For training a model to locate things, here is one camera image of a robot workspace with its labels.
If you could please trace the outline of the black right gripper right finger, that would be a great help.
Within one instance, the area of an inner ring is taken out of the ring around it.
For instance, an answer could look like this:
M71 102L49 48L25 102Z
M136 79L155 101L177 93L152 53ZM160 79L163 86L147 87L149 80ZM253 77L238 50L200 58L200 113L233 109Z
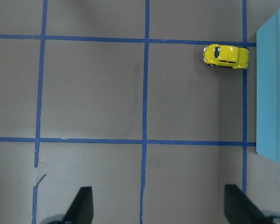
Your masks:
M224 215L230 224L267 224L264 214L235 184L224 187Z

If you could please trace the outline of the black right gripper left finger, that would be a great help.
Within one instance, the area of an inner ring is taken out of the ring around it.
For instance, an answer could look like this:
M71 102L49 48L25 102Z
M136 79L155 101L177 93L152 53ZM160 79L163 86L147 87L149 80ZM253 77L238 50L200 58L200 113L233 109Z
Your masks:
M92 187L81 187L62 219L62 224L91 224L93 221Z

